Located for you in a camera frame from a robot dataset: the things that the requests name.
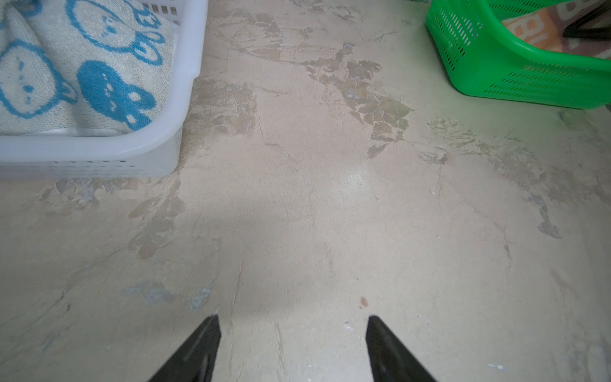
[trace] worn floor patch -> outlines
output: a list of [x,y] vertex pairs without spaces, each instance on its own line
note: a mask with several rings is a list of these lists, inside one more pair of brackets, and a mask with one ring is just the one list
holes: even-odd
[[530,194],[528,201],[539,207],[539,213],[541,213],[541,217],[543,218],[543,222],[537,227],[539,231],[553,238],[562,239],[562,236],[560,236],[558,232],[558,227],[556,227],[549,221],[549,215],[547,213],[547,205],[545,204],[545,200],[543,200],[540,195]]
[[138,257],[148,259],[157,250],[171,242],[174,232],[174,219],[185,211],[185,203],[176,195],[180,181],[170,175],[163,197],[155,196],[140,202],[128,217],[143,219],[146,223],[128,243],[128,249],[137,251]]
[[498,173],[527,191],[540,188],[551,200],[562,203],[581,204],[589,197],[597,196],[603,203],[611,205],[611,147],[600,137],[594,125],[584,119],[583,111],[570,112],[563,112],[561,119],[575,131],[573,139],[591,145],[598,152],[600,162],[607,164],[592,170],[594,182],[584,182],[575,175],[582,172],[579,163],[567,162],[564,168],[544,167],[519,139],[507,138],[500,144],[491,145],[457,121],[445,118],[436,118],[429,122],[429,126],[444,144],[463,155],[487,158]]
[[142,295],[144,301],[149,304],[158,304],[160,302],[171,303],[175,297],[174,293],[170,292],[163,283],[158,281],[142,281],[137,285],[126,288],[125,293]]
[[124,189],[137,190],[141,183],[147,182],[135,178],[60,179],[43,189],[39,195],[25,201],[21,208],[30,210],[32,207],[45,206],[49,215],[67,216],[74,211],[95,208],[100,203],[96,193],[113,194]]
[[307,9],[311,12],[324,12],[323,0],[291,0],[293,5]]
[[411,109],[402,102],[371,89],[371,82],[381,66],[372,61],[351,61],[346,57],[353,53],[354,45],[344,44],[333,59],[319,58],[306,61],[309,76],[333,86],[342,94],[350,114],[360,123],[371,126],[371,140],[367,156],[374,158],[387,144],[403,140],[403,132],[409,126],[406,116]]
[[211,135],[250,133],[257,121],[256,112],[257,101],[247,84],[197,78],[183,125],[181,164]]
[[445,164],[448,161],[448,156],[443,149],[422,151],[418,154],[418,158],[430,164]]
[[210,13],[209,23],[216,37],[231,49],[271,61],[279,61],[285,50],[283,32],[274,17],[267,13],[252,14],[245,9],[218,9]]
[[193,295],[188,300],[186,300],[187,305],[192,310],[201,310],[204,304],[208,301],[208,298],[212,294],[213,282],[214,279],[208,281],[206,283],[206,286],[196,290],[196,292],[193,293]]

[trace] blue bunny print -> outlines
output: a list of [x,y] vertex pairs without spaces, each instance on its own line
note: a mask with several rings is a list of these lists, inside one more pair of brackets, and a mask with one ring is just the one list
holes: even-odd
[[75,88],[39,47],[13,40],[0,54],[0,102],[13,115],[31,119],[61,101],[76,104]]
[[72,25],[95,46],[110,52],[131,53],[150,65],[163,63],[154,45],[166,42],[160,33],[135,31],[108,8],[91,0],[68,0],[66,12]]
[[153,14],[153,12],[149,11],[148,8],[145,8],[139,2],[136,2],[136,6],[133,4],[132,0],[123,0],[127,5],[131,7],[134,11],[134,19],[138,22],[138,24],[148,27],[148,28],[159,28],[161,26],[161,22],[157,19],[157,16]]
[[76,78],[83,97],[93,110],[125,122],[134,131],[151,122],[141,110],[150,110],[157,105],[154,96],[140,87],[127,84],[105,62],[85,61]]

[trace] basket rim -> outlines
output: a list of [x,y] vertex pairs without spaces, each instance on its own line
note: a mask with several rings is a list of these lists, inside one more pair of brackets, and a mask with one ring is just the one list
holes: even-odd
[[560,67],[577,67],[589,70],[611,72],[611,60],[576,54],[548,52],[520,40],[513,35],[494,15],[487,0],[471,0],[478,16],[485,22],[484,28],[502,45],[514,53],[539,64]]

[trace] green plastic basket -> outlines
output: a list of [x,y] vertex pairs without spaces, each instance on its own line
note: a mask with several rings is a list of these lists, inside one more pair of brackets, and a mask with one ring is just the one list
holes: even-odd
[[611,102],[611,61],[547,52],[499,20],[558,0],[433,0],[426,16],[452,84],[500,100],[591,109]]

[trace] laundry basket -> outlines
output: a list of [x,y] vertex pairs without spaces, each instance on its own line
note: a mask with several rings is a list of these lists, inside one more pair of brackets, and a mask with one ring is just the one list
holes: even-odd
[[611,61],[540,50],[499,21],[558,3],[434,0],[426,25],[464,94],[578,109],[611,102]]
[[120,136],[0,136],[0,178],[160,177],[174,171],[201,68],[208,0],[141,3],[180,25],[169,93],[157,118]]

